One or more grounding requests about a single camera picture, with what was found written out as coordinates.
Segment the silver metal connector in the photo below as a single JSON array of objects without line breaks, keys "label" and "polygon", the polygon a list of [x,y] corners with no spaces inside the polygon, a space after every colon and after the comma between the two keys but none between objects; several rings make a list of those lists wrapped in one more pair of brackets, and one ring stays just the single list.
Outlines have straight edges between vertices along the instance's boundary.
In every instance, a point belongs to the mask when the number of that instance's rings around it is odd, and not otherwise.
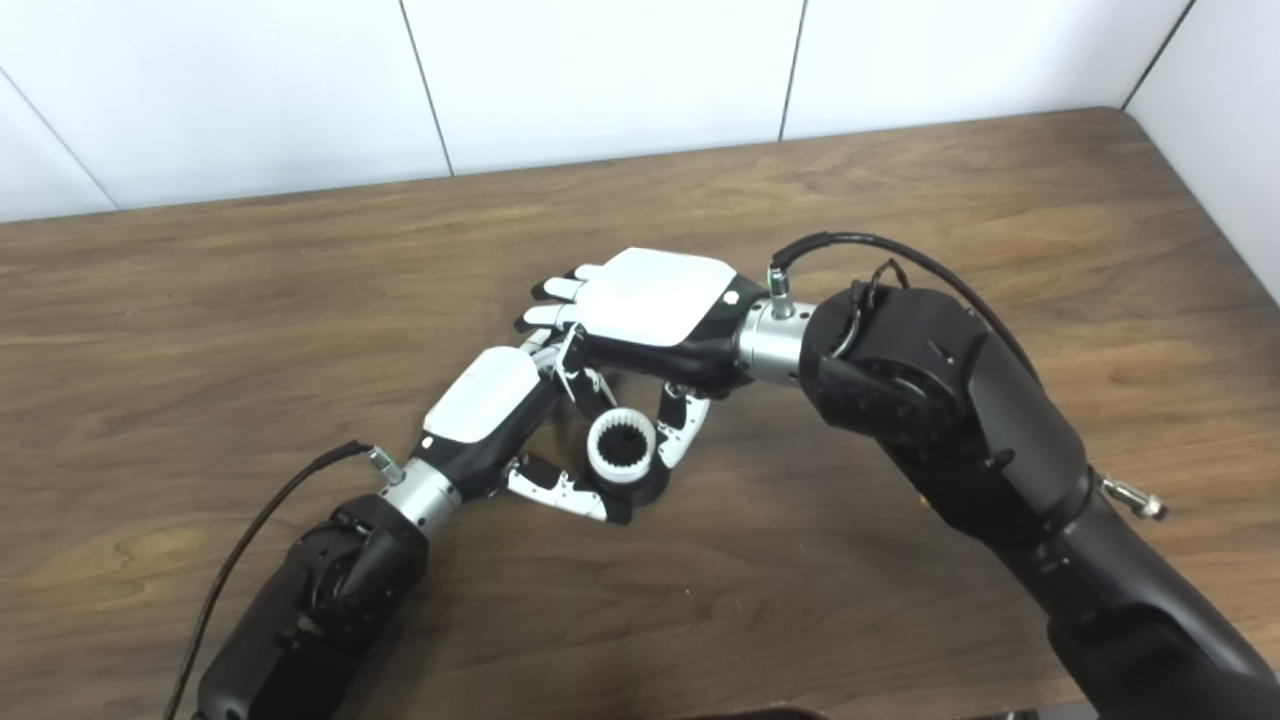
[{"label": "silver metal connector", "polygon": [[404,469],[397,465],[396,461],[392,460],[392,456],[387,455],[385,450],[375,445],[369,452],[365,454],[365,457],[369,457],[369,461],[372,462],[374,468],[381,473],[384,478],[387,478],[388,483],[398,486],[404,482]]},{"label": "silver metal connector", "polygon": [[790,316],[778,318],[756,302],[742,318],[733,345],[737,365],[748,375],[765,383],[800,386],[800,346],[814,306],[796,302],[791,307]]},{"label": "silver metal connector", "polygon": [[462,493],[449,478],[421,457],[404,464],[403,479],[388,484],[378,495],[399,511],[426,537],[433,537],[449,515],[462,505]]},{"label": "silver metal connector", "polygon": [[791,279],[782,268],[769,268],[767,275],[769,283],[769,302],[773,305],[773,318],[786,320],[796,314],[795,302],[791,302]]},{"label": "silver metal connector", "polygon": [[1149,492],[1111,479],[1108,475],[1098,475],[1102,489],[1116,502],[1126,506],[1135,516],[1143,520],[1164,520],[1169,516],[1169,506]]}]

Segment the robotic hand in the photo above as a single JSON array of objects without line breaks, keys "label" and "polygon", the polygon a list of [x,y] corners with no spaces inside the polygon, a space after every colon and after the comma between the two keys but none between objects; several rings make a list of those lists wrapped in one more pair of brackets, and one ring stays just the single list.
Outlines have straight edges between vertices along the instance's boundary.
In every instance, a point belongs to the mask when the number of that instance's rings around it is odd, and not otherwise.
[{"label": "robotic hand", "polygon": [[[896,261],[818,305],[787,269],[832,243],[890,250],[964,297],[910,288]],[[901,287],[879,283],[888,269]],[[874,438],[927,503],[983,542],[1050,618],[1053,651],[1106,719],[1280,717],[1262,657],[1106,497],[1160,520],[1155,496],[1098,474],[1012,334],[957,277],[877,236],[818,233],[774,255],[768,290],[723,263],[631,249],[534,288],[517,327],[575,328],[589,361],[723,396],[799,387],[827,424]]]}]

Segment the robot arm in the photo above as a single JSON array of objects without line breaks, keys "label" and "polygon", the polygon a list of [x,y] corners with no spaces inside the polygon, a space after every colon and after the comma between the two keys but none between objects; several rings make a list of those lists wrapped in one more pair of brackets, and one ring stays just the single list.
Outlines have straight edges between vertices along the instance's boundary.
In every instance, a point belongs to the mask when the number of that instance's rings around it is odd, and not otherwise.
[{"label": "robot arm", "polygon": [[[360,660],[426,573],[430,538],[462,505],[508,489],[586,518],[626,524],[666,487],[708,401],[675,386],[657,428],[616,407],[582,360],[581,338],[535,333],[480,354],[426,414],[407,462],[374,448],[387,484],[342,503],[294,543],[205,671],[202,720],[329,717]],[[563,396],[593,419],[582,479],[521,446]]]},{"label": "robot arm", "polygon": [[[974,309],[905,287],[896,263],[819,305],[794,301],[790,261],[841,241],[916,260]],[[1275,717],[1280,688],[1263,659],[1105,496],[1140,518],[1162,518],[1160,501],[1093,470],[998,318],[913,252],[876,236],[819,233],[774,256],[765,290],[727,266],[712,272],[707,259],[632,249],[580,270],[584,282],[535,288],[563,302],[522,322],[575,323],[591,361],[709,392],[751,380],[797,387],[827,424],[874,438],[928,505],[987,544],[1041,605],[1053,651],[1103,717]],[[890,268],[904,287],[879,284]],[[652,327],[664,316],[649,313],[655,297],[678,323]]]}]

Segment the wood grain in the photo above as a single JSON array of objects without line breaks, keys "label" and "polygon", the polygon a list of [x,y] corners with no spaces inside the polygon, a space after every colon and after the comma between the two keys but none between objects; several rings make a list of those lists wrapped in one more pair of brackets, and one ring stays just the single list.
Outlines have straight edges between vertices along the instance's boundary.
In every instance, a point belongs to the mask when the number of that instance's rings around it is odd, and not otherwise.
[{"label": "wood grain", "polygon": [[[1093,461],[1174,506],[1142,534],[1280,662],[1280,318],[1142,131],[1087,110],[0,225],[6,715],[156,717],[261,503],[348,437],[406,451],[515,340],[535,281],[632,245],[754,274],[817,229],[918,245],[979,288]],[[882,259],[806,259],[796,292]],[[622,384],[653,407],[652,380]],[[628,528],[466,507],[342,717],[942,719],[1078,696],[1037,609],[869,442],[782,388],[712,420]],[[573,456],[580,427],[544,430],[536,450]],[[351,464],[288,502],[206,647],[372,487]]]}]

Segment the white plastic ring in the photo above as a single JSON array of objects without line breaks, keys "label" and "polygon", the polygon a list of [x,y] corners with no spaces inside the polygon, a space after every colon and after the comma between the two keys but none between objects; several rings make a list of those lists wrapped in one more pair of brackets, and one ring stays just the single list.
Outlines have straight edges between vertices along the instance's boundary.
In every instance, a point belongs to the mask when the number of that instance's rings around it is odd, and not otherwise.
[{"label": "white plastic ring", "polygon": [[[600,438],[604,437],[604,432],[617,427],[635,428],[644,437],[644,457],[631,465],[616,465],[600,454]],[[586,459],[591,462],[591,469],[602,479],[620,484],[634,483],[649,473],[657,443],[658,433],[654,430],[649,418],[644,416],[644,413],[632,410],[631,407],[614,407],[591,423],[591,429],[586,433]]]}]

